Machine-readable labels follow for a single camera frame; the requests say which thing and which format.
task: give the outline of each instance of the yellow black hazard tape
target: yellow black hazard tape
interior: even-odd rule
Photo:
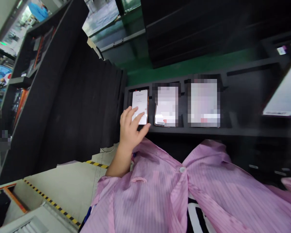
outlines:
[[[109,166],[107,166],[107,165],[104,165],[104,164],[101,164],[101,163],[96,163],[96,162],[93,162],[93,161],[91,161],[91,160],[88,160],[88,161],[86,161],[87,163],[89,163],[89,164],[92,164],[92,165],[95,165],[95,166],[97,166],[97,167],[102,167],[102,168],[105,168],[105,169],[107,169]]]
[[[70,214],[68,214],[66,211],[64,211],[58,204],[56,204],[52,199],[50,199],[48,196],[43,194],[40,190],[38,190],[35,186],[33,186],[31,183],[29,183],[27,180],[23,179],[25,183],[27,183],[30,187],[32,187],[38,194],[40,194],[42,197],[44,197],[48,202],[50,202],[51,205],[53,205],[56,209],[58,209],[63,215],[65,215],[69,220],[71,220],[75,225],[78,227],[81,226],[81,223],[79,223],[78,220],[76,220],[74,217],[72,217]]]

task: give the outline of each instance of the white floor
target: white floor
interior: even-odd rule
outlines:
[[[110,165],[117,149],[93,155],[92,161]],[[106,169],[86,162],[58,165],[57,168],[26,177],[31,184],[51,198],[63,210],[82,222],[94,198],[97,182],[104,176]],[[23,180],[14,189],[17,197],[30,209],[38,208],[45,199]]]

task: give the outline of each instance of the sticker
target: sticker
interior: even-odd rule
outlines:
[[[283,47],[277,48],[277,51],[278,51],[279,55],[286,54],[285,49]]]

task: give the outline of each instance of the pink anti-static coat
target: pink anti-static coat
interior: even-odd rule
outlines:
[[[98,182],[81,233],[186,232],[189,195],[218,233],[291,233],[291,192],[231,164],[223,144],[205,140],[182,164],[148,139],[134,151],[133,171]]]

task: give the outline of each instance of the metal vent grille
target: metal vent grille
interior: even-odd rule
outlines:
[[[47,231],[48,229],[43,225],[43,223],[34,216],[18,229],[11,231],[11,233],[46,233]]]

